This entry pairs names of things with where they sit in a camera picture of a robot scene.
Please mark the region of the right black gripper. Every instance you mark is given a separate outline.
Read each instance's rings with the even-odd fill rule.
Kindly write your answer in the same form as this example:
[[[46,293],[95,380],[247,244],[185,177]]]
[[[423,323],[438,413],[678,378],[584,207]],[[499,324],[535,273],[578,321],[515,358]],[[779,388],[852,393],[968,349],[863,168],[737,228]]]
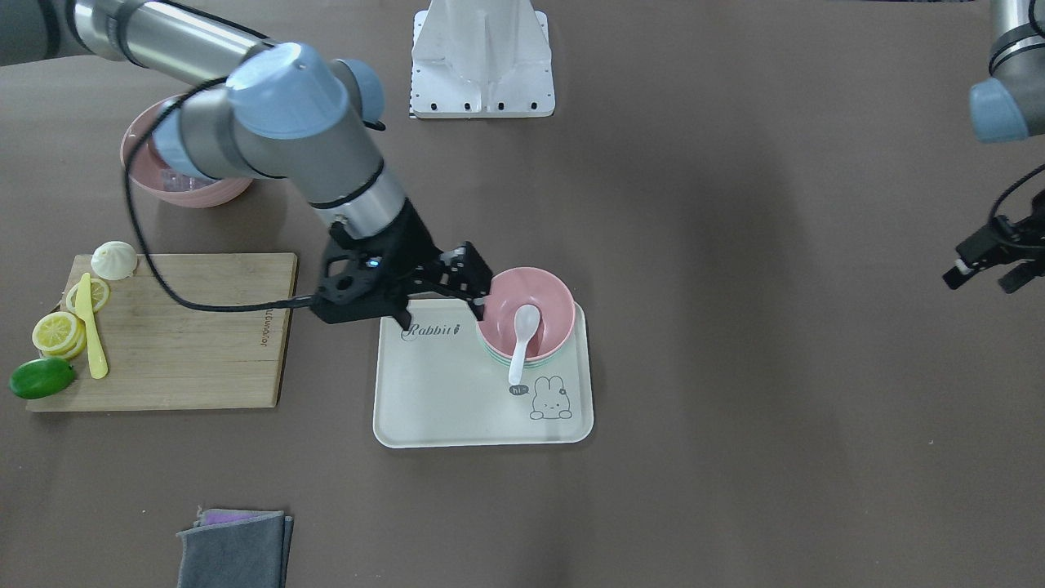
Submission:
[[[344,222],[330,224],[323,253],[323,276],[310,309],[327,324],[392,317],[410,327],[408,288],[425,265],[425,290],[466,299],[477,321],[485,314],[492,271],[471,242],[451,250],[434,246],[428,227],[410,199],[379,234],[352,238]]]

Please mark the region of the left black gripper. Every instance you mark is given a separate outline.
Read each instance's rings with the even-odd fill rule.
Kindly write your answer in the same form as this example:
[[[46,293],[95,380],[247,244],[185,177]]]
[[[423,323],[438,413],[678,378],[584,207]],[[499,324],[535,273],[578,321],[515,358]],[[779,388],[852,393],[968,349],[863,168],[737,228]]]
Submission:
[[[979,272],[993,265],[1016,263],[1012,271],[998,279],[1005,293],[1015,293],[1031,280],[1045,275],[1043,264],[1043,212],[1042,191],[1031,199],[1030,215],[1018,222],[1007,216],[997,215],[984,224],[972,237],[973,245],[967,258],[955,258],[943,279],[950,290],[957,290],[969,283]]]

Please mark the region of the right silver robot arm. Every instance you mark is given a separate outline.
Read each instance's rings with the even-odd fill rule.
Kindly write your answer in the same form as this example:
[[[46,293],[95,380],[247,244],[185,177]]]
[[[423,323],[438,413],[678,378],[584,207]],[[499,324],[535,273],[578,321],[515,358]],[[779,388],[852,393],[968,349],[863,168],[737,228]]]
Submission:
[[[465,301],[477,320],[492,272],[473,244],[434,246],[428,227],[369,136],[382,89],[358,60],[326,60],[176,1],[4,1],[2,63],[94,55],[188,83],[127,154],[146,142],[176,172],[285,179],[329,234],[316,292],[242,311],[309,308],[324,323],[392,317],[408,299]]]

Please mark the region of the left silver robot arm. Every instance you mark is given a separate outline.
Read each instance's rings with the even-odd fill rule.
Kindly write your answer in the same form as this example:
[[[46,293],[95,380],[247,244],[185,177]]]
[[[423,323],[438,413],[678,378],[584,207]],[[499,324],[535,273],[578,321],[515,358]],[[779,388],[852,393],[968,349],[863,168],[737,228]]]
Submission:
[[[995,42],[990,48],[989,77],[969,92],[972,127],[983,144],[1003,144],[1041,136],[1044,131],[1044,40],[1041,1],[990,3]],[[988,222],[955,248],[957,260],[945,272],[947,286],[956,290],[982,271],[1012,265],[999,286],[1014,293],[1044,273],[1043,193],[1031,199],[1022,220],[1008,220],[998,208],[1020,186],[1040,175],[1038,165],[1016,181],[990,206]]]

